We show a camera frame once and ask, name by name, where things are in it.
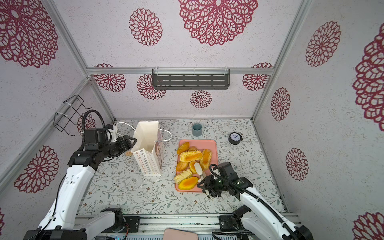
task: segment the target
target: blue cup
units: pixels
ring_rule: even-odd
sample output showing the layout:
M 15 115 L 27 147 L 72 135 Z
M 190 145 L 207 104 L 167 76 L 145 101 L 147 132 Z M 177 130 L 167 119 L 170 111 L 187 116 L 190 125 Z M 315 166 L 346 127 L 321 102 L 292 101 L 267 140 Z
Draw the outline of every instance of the blue cup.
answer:
M 203 134 L 203 125 L 201 125 L 200 123 L 193 124 L 193 126 L 192 126 L 192 134 L 195 137 L 201 136 L 201 134 Z

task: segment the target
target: clock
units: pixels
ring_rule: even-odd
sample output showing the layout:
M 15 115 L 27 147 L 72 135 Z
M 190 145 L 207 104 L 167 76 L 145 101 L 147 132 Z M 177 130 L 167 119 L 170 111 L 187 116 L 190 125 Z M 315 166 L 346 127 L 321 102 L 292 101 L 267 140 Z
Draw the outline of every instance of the clock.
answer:
M 229 134 L 228 141 L 230 144 L 238 145 L 243 140 L 243 137 L 240 135 L 240 133 L 232 132 Z

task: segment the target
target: pink tray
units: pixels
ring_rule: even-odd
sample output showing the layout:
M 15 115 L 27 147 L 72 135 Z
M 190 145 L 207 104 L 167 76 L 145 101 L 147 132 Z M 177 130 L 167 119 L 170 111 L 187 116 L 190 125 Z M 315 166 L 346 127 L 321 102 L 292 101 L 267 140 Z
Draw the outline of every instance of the pink tray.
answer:
M 216 164 L 218 165 L 218 157 L 217 157 L 217 145 L 216 145 L 216 142 L 215 140 L 207 140 L 207 139 L 183 139 L 179 142 L 179 146 L 185 142 L 189 142 L 189 147 L 196 147 L 198 150 L 200 151 L 203 151 L 204 149 L 209 149 L 212 151 L 212 158 L 211 158 L 211 163 L 210 164 Z M 176 162 L 176 165 L 179 163 L 180 161 L 180 155 L 177 157 L 177 162 Z M 211 175 L 211 172 L 209 171 L 209 169 L 205 170 L 204 171 L 205 174 L 208 176 L 208 175 Z M 192 176 L 194 177 L 198 177 L 200 178 L 200 175 L 198 174 L 193 174 Z M 202 189 L 198 188 L 197 186 L 195 186 L 194 188 L 190 189 L 190 190 L 180 190 L 179 189 L 179 185 L 178 184 L 175 184 L 175 189 L 176 191 L 178 192 L 203 192 Z

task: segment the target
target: paper bag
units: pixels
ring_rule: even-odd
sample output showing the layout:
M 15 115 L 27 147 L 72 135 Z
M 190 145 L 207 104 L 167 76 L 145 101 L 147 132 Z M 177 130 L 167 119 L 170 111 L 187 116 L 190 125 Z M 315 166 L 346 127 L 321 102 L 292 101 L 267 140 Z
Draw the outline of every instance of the paper bag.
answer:
M 137 124 L 133 134 L 137 143 L 131 151 L 143 176 L 161 176 L 164 157 L 163 142 L 171 139 L 163 140 L 161 131 L 167 130 L 160 129 L 159 122 L 139 122 Z

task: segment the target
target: floral tablecloth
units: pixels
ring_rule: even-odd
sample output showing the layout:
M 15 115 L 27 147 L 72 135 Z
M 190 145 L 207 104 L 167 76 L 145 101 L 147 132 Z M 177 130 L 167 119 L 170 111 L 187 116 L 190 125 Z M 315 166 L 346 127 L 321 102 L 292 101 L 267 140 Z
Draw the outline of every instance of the floral tablecloth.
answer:
M 136 127 L 138 120 L 124 120 Z M 78 214 L 99 214 L 105 208 L 119 207 L 123 214 L 229 213 L 242 204 L 228 193 L 208 199 L 205 194 L 180 193 L 175 190 L 176 149 L 181 139 L 213 139 L 217 142 L 218 161 L 230 162 L 239 177 L 250 180 L 263 197 L 279 212 L 285 212 L 249 119 L 159 120 L 162 129 L 173 138 L 164 143 L 161 177 L 143 177 L 133 156 L 121 156 L 97 169 Z M 194 123 L 203 125 L 203 135 L 194 137 Z M 119 124 L 119 133 L 132 136 L 133 130 Z M 228 142 L 231 132 L 240 133 L 239 145 Z

